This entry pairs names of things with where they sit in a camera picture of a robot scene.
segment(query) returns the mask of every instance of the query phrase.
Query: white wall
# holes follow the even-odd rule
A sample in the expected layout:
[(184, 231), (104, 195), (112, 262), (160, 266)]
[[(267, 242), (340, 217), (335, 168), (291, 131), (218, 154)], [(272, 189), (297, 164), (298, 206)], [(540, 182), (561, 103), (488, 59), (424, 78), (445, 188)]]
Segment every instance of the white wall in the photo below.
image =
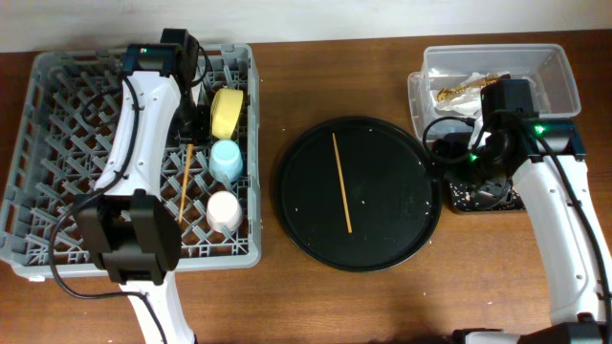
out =
[(0, 0), (0, 52), (612, 28), (612, 0)]

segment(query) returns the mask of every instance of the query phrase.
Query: wooden table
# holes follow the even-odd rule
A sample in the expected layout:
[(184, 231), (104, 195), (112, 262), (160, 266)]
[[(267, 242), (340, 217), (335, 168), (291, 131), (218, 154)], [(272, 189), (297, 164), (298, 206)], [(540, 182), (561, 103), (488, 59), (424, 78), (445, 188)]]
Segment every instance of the wooden table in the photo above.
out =
[[(558, 43), (579, 87), (578, 126), (601, 226), (612, 241), (612, 31), (437, 36), (254, 44), (261, 76), (263, 258), (252, 269), (180, 273), (189, 325), (201, 342), (343, 342), (438, 338), (454, 329), (530, 333), (550, 325), (548, 289), (526, 213), (444, 209), (425, 246), (382, 272), (327, 268), (299, 250), (273, 215), (275, 162), (328, 118), (368, 115), (412, 132), (406, 79), (428, 46)], [(34, 54), (0, 54), (0, 180), (6, 179)], [(118, 290), (107, 278), (71, 279)], [(53, 281), (28, 282), (0, 264), (0, 342), (138, 343), (127, 300), (80, 301)]]

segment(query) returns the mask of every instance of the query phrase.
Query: round black tray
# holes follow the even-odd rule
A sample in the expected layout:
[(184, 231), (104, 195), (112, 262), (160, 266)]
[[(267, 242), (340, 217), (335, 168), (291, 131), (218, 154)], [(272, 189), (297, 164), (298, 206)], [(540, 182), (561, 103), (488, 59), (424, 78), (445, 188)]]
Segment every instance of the round black tray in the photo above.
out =
[(295, 244), (348, 271), (387, 269), (408, 259), (431, 236), (442, 206), (440, 180), (421, 144), (391, 123), (365, 117), (333, 119), (297, 139), (281, 160), (274, 195)]

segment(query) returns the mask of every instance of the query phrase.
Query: light blue cup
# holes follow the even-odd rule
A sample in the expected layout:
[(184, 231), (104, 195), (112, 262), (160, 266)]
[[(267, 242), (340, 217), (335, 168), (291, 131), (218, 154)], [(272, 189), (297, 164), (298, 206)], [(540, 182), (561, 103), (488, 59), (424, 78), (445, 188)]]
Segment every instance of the light blue cup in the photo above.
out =
[(218, 140), (213, 144), (208, 169), (212, 178), (218, 182), (235, 182), (242, 173), (242, 155), (236, 142)]

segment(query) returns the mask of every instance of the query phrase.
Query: cable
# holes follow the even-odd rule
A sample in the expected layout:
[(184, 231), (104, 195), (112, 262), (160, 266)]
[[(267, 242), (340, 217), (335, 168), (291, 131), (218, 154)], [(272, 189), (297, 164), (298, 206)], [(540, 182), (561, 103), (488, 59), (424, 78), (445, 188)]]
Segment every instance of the cable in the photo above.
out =
[[(110, 90), (106, 90), (102, 93), (98, 93), (97, 95), (93, 96), (91, 99), (89, 99), (85, 105), (83, 106), (83, 111), (87, 111), (87, 109), (89, 109), (89, 106), (96, 100), (98, 100), (100, 97), (104, 97), (104, 96), (108, 96), (108, 95), (112, 95), (114, 93), (117, 93), (121, 91), (121, 87), (118, 88), (114, 88), (114, 89), (110, 89)], [(85, 122), (85, 124), (89, 125), (90, 127), (96, 127), (95, 124), (93, 124), (89, 119), (87, 119), (87, 117), (83, 114), (80, 114), (80, 116), (83, 118), (83, 121)], [(99, 127), (105, 127), (107, 125), (110, 125), (112, 123), (115, 122), (115, 118), (111, 118), (110, 120), (108, 120), (107, 122), (104, 122), (103, 124), (99, 124)]]
[(132, 153), (134, 152), (134, 146), (136, 144), (136, 136), (138, 133), (140, 104), (138, 103), (138, 97), (136, 96), (136, 91), (134, 90), (134, 86), (132, 85), (132, 83), (130, 82), (130, 80), (127, 78), (126, 75), (123, 77), (123, 81), (127, 85), (127, 88), (129, 89), (130, 94), (132, 98), (134, 99), (134, 126), (132, 128), (132, 135), (130, 137), (129, 146), (127, 148), (127, 154), (125, 156), (125, 160), (123, 161), (123, 164), (121, 165), (120, 170), (115, 171), (116, 175), (113, 181), (108, 183), (103, 188), (95, 190), (87, 200), (81, 202), (80, 204), (73, 205), (67, 212), (65, 212), (59, 217), (57, 224), (54, 226), (54, 229), (51, 232), (51, 237), (49, 238), (49, 252), (48, 252), (49, 267), (51, 268), (51, 274), (54, 276), (54, 279), (59, 285), (59, 287), (62, 288), (64, 291), (66, 291), (69, 295), (76, 297), (78, 299), (99, 300), (99, 299), (106, 299), (106, 298), (112, 298), (112, 297), (127, 297), (127, 296), (138, 297), (139, 299), (141, 299), (141, 301), (144, 303), (147, 310), (151, 314), (151, 317), (153, 318), (153, 322), (155, 322), (155, 326), (157, 326), (158, 330), (160, 331), (162, 342), (164, 344), (167, 344), (167, 340), (165, 338), (165, 333), (164, 333), (164, 328), (162, 328), (162, 323), (160, 322), (160, 319), (158, 319), (157, 315), (155, 314), (155, 311), (153, 310), (151, 303), (147, 299), (146, 294), (143, 294), (137, 291), (115, 291), (115, 292), (106, 292), (106, 293), (101, 293), (101, 294), (84, 294), (84, 293), (76, 292), (70, 289), (70, 287), (68, 287), (66, 283), (64, 282), (64, 280), (61, 278), (61, 276), (57, 272), (57, 265), (55, 262), (55, 255), (54, 255), (55, 239), (60, 229), (62, 229), (63, 224), (71, 216), (74, 216), (75, 214), (77, 214), (84, 206), (96, 200), (97, 198), (102, 196), (106, 191), (113, 188), (113, 186), (115, 186), (123, 178), (123, 174), (127, 170), (127, 166), (129, 165), (129, 162), (132, 158)]
[(595, 254), (595, 260), (597, 261), (598, 271), (599, 271), (600, 280), (601, 280), (601, 291), (603, 293), (602, 299), (604, 301), (603, 305), (605, 308), (606, 329), (607, 329), (606, 331), (607, 335), (604, 340), (604, 343), (612, 344), (612, 303), (611, 303), (612, 300), (610, 299), (610, 296), (611, 296), (610, 295), (610, 285), (609, 285), (609, 281), (607, 277), (607, 272), (605, 270), (605, 265), (603, 263), (603, 254), (601, 253), (600, 245), (598, 243), (597, 237), (595, 236), (595, 231), (593, 230), (593, 227), (591, 227), (591, 224), (589, 223), (589, 220), (586, 217), (586, 213), (584, 213), (584, 209), (582, 208), (582, 203), (579, 201), (578, 197), (576, 196), (576, 193), (574, 192), (574, 189), (572, 188), (569, 178), (567, 178), (565, 169), (563, 169), (563, 166), (561, 165), (561, 162), (559, 161), (557, 154), (555, 154), (551, 146), (548, 144), (548, 142), (546, 142), (546, 140), (543, 137), (537, 135), (532, 130), (526, 128), (524, 124), (521, 125), (521, 128), (524, 133), (536, 139), (542, 145), (542, 147), (544, 147), (544, 150), (546, 151), (546, 153), (553, 160), (553, 163), (555, 164), (555, 167), (557, 168), (558, 174), (561, 177), (561, 181), (563, 182), (563, 186), (565, 187), (567, 191), (567, 195), (569, 196), (570, 201), (572, 202), (572, 205), (574, 206), (574, 209), (576, 210), (580, 218), (580, 221), (582, 222), (582, 225), (584, 226), (586, 234), (589, 237), (589, 241), (591, 242), (593, 253)]
[[(196, 80), (191, 81), (191, 87), (197, 86), (200, 82), (204, 80), (205, 77), (207, 77), (207, 73), (212, 71), (212, 65), (210, 64), (210, 60), (208, 59), (207, 52), (199, 44), (198, 44), (198, 50), (202, 52), (202, 54), (204, 55), (204, 60), (206, 61), (206, 63), (205, 63), (204, 72), (202, 73), (202, 75), (200, 75), (200, 77), (198, 77)], [(200, 69), (197, 59), (195, 61), (195, 66), (198, 67), (198, 69)]]
[(429, 133), (429, 129), (431, 129), (432, 126), (434, 126), (436, 123), (441, 122), (443, 120), (458, 120), (461, 122), (466, 123), (469, 126), (474, 125), (474, 123), (476, 122), (476, 120), (474, 118), (460, 118), (460, 117), (456, 117), (456, 116), (445, 116), (445, 117), (441, 117), (441, 118), (437, 118), (434, 121), (432, 121), (426, 128), (425, 131), (423, 132), (423, 147), (425, 148), (425, 151), (427, 152), (427, 154), (432, 157), (435, 161), (440, 162), (440, 163), (446, 163), (446, 164), (456, 164), (462, 161), (467, 160), (470, 157), (470, 154), (475, 153), (476, 148), (478, 148), (478, 145), (480, 144), (480, 140), (482, 139), (482, 136), (485, 134), (485, 131), (487, 129), (487, 127), (489, 126), (489, 122), (486, 125), (483, 125), (482, 129), (480, 130), (480, 133), (478, 133), (478, 137), (476, 138), (476, 142), (474, 143), (474, 145), (471, 147), (471, 150), (469, 152), (467, 152), (466, 154), (464, 154), (463, 156), (459, 157), (459, 158), (453, 158), (453, 159), (448, 159), (448, 158), (443, 158), (440, 157), (439, 155), (433, 153), (431, 151), (431, 149), (429, 149), (429, 146), (427, 146), (427, 133)]

